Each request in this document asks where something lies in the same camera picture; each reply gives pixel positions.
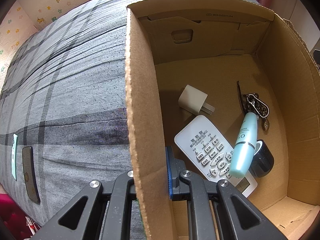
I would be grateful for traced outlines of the keychain with keys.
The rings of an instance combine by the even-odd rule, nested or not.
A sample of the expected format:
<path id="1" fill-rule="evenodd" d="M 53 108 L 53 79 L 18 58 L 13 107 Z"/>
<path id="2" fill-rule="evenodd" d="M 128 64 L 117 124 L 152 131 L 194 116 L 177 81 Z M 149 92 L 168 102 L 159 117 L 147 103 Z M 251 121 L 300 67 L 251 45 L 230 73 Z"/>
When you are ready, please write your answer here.
<path id="1" fill-rule="evenodd" d="M 239 81 L 237 81 L 236 85 L 243 113 L 255 113 L 258 118 L 262 120 L 261 126 L 263 131 L 268 131 L 270 128 L 270 122 L 268 120 L 270 109 L 268 105 L 259 99 L 258 93 L 242 94 Z"/>

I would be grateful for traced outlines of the light blue cosmetic tube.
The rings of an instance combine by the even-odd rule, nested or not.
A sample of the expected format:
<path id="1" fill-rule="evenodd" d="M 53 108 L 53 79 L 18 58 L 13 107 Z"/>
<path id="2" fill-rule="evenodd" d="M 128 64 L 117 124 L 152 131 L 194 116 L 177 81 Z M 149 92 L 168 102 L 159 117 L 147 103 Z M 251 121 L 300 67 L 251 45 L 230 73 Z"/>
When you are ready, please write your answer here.
<path id="1" fill-rule="evenodd" d="M 243 178 L 249 171 L 255 153 L 258 135 L 258 117 L 248 112 L 242 122 L 231 159 L 230 174 Z"/>

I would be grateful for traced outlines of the cream wardrobe cabinet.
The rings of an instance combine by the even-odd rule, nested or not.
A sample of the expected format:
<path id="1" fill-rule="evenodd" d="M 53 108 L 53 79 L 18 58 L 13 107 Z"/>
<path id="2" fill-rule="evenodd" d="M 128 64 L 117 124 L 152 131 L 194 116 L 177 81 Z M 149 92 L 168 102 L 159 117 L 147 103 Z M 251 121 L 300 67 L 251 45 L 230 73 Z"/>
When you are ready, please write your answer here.
<path id="1" fill-rule="evenodd" d="M 291 21 L 311 53 L 319 50 L 319 28 L 300 0 L 272 0 L 270 8 Z"/>

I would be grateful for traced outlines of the grey plaid bed sheet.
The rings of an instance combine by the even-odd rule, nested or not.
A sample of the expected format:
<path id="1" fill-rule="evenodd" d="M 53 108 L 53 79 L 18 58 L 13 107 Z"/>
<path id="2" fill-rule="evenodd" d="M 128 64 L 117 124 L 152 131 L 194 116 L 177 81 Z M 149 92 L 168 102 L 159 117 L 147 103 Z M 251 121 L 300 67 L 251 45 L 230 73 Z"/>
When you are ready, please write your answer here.
<path id="1" fill-rule="evenodd" d="M 90 181 L 112 181 L 131 169 L 126 15 L 139 1 L 89 1 L 28 38 L 9 66 L 1 92 L 1 185 L 41 226 Z M 17 180 L 11 174 L 14 133 Z M 40 204 L 25 187 L 27 146 Z"/>

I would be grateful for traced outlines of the white remote control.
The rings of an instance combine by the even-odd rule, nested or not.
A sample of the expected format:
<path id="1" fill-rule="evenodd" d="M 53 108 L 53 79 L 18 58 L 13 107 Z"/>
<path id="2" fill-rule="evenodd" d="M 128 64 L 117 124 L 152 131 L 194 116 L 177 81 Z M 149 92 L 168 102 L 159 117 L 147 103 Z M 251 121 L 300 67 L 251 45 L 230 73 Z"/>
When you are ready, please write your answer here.
<path id="1" fill-rule="evenodd" d="M 198 115 L 187 124 L 175 135 L 174 142 L 209 181 L 225 179 L 245 197 L 257 188 L 258 184 L 250 172 L 244 178 L 231 176 L 234 149 L 204 115 Z"/>

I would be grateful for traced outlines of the brown cardboard box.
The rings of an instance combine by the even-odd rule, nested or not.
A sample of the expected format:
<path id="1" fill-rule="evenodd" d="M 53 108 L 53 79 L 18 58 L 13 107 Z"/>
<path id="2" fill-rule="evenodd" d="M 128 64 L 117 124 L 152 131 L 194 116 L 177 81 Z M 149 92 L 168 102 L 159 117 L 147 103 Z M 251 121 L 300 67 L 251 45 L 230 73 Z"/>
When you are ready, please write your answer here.
<path id="1" fill-rule="evenodd" d="M 234 144 L 238 91 L 270 108 L 260 130 L 274 156 L 249 200 L 288 238 L 319 239 L 319 71 L 289 21 L 243 0 L 144 0 L 127 7 L 127 125 L 148 239 L 187 239 L 187 206 L 169 199 L 165 147 L 192 119 L 186 85 L 208 95 L 210 121 Z"/>

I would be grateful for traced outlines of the white green card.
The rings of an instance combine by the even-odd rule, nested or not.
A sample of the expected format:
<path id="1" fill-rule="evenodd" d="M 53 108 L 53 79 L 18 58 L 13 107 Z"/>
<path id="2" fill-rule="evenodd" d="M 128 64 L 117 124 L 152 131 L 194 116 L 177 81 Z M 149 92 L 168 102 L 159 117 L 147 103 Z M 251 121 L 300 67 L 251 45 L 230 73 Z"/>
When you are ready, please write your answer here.
<path id="1" fill-rule="evenodd" d="M 12 148 L 11 148 L 11 174 L 15 180 L 17 180 L 16 178 L 17 138 L 18 136 L 14 133 L 12 135 Z"/>

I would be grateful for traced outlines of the small white charger plug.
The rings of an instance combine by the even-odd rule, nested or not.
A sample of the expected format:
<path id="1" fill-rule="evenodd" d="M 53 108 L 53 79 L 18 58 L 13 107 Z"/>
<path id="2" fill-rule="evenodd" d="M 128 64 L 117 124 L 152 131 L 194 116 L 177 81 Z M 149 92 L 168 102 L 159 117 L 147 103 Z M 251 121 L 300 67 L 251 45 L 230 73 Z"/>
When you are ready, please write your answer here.
<path id="1" fill-rule="evenodd" d="M 206 103 L 207 96 L 206 93 L 191 85 L 186 85 L 178 99 L 178 105 L 193 115 L 199 115 L 200 111 L 211 115 L 215 108 Z"/>

